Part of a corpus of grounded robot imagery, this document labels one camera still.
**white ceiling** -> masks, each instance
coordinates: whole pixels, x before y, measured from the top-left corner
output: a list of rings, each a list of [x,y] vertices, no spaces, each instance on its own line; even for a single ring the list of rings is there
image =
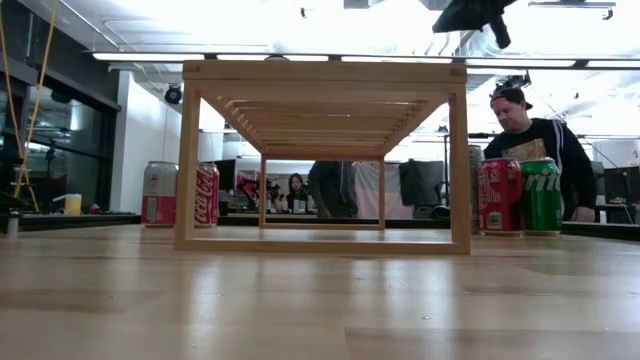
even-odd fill
[[[52,0],[21,0],[50,16]],[[490,31],[460,46],[463,55],[528,57],[640,57],[640,2],[617,0],[614,16],[602,10],[541,9],[520,0],[507,8],[512,45],[499,51]],[[419,0],[384,0],[366,10],[345,10],[343,0],[64,0],[57,25],[95,51],[314,52],[451,55],[460,34],[432,34],[438,12]],[[306,19],[300,7],[307,9]],[[179,65],[145,65],[136,79],[161,96],[179,81]],[[640,135],[639,72],[532,71],[526,89],[532,115],[566,116],[580,131]],[[473,76],[468,93],[469,130],[500,131],[488,107],[494,81]],[[421,131],[446,123],[447,109]]]

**woman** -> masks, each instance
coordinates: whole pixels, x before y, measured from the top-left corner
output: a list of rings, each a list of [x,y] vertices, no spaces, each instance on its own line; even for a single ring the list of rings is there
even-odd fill
[[[302,188],[304,181],[298,173],[289,176],[289,195],[287,195],[287,206],[293,210],[293,201],[307,201],[307,192]]]

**yellow rope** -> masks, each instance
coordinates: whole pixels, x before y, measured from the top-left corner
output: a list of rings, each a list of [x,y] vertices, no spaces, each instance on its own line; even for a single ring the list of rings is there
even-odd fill
[[[12,116],[12,121],[13,121],[13,126],[15,129],[15,133],[16,133],[16,140],[18,141],[18,148],[19,150],[19,154],[20,157],[22,158],[22,165],[20,166],[20,175],[18,176],[18,185],[16,187],[16,192],[14,194],[15,197],[17,197],[18,195],[20,195],[20,188],[21,188],[21,184],[22,184],[22,177],[24,176],[27,182],[27,187],[29,188],[29,192],[31,192],[31,198],[33,199],[33,206],[35,208],[36,213],[40,212],[40,209],[38,207],[38,201],[36,200],[35,194],[33,192],[33,189],[31,188],[31,184],[29,182],[29,174],[26,173],[26,166],[27,166],[27,161],[29,160],[29,143],[31,142],[31,137],[33,135],[33,128],[35,125],[35,121],[36,121],[36,117],[38,116],[38,110],[40,108],[40,95],[41,95],[41,90],[42,90],[42,86],[44,84],[44,75],[47,71],[47,62],[49,61],[49,52],[51,49],[51,40],[53,39],[53,30],[55,29],[55,21],[56,21],[56,11],[58,9],[58,0],[52,0],[53,1],[53,6],[52,6],[52,10],[51,10],[51,21],[49,22],[50,26],[49,26],[49,36],[47,37],[47,45],[45,47],[45,51],[44,51],[44,59],[42,61],[42,70],[40,71],[40,82],[38,83],[38,91],[36,94],[36,103],[35,106],[33,108],[33,116],[31,117],[31,123],[29,125],[29,134],[27,136],[27,142],[25,144],[25,149],[24,149],[24,157],[22,156],[22,144],[20,143],[20,137],[18,135],[18,123],[15,117],[15,109],[13,108],[13,101],[11,100],[11,87],[9,86],[9,81],[7,80],[7,90],[9,92],[9,106],[11,107],[11,116]],[[1,20],[1,14],[0,14],[0,36],[2,37],[2,54],[3,54],[3,58],[4,58],[4,63],[5,63],[5,74],[7,79],[9,78],[9,65],[7,62],[7,51],[5,49],[5,37],[4,37],[4,29],[2,28],[2,20]]]

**green soda can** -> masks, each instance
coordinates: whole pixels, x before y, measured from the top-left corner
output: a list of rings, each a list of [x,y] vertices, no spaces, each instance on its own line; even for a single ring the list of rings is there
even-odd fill
[[[527,233],[555,235],[562,229],[560,171],[551,158],[520,163],[524,191],[522,209]]]

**person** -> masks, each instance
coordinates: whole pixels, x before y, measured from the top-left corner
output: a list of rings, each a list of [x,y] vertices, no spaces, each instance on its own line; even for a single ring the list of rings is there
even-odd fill
[[[287,206],[293,210],[294,200],[307,201],[307,192],[302,188],[304,181],[298,173],[289,176],[289,194],[287,195]]]
[[[504,131],[484,150],[485,158],[552,158],[560,170],[564,220],[594,222],[595,177],[591,161],[571,130],[558,120],[530,119],[527,110],[533,106],[520,88],[497,88],[490,105]]]
[[[316,161],[309,171],[308,180],[319,218],[349,219],[358,216],[351,161]]]

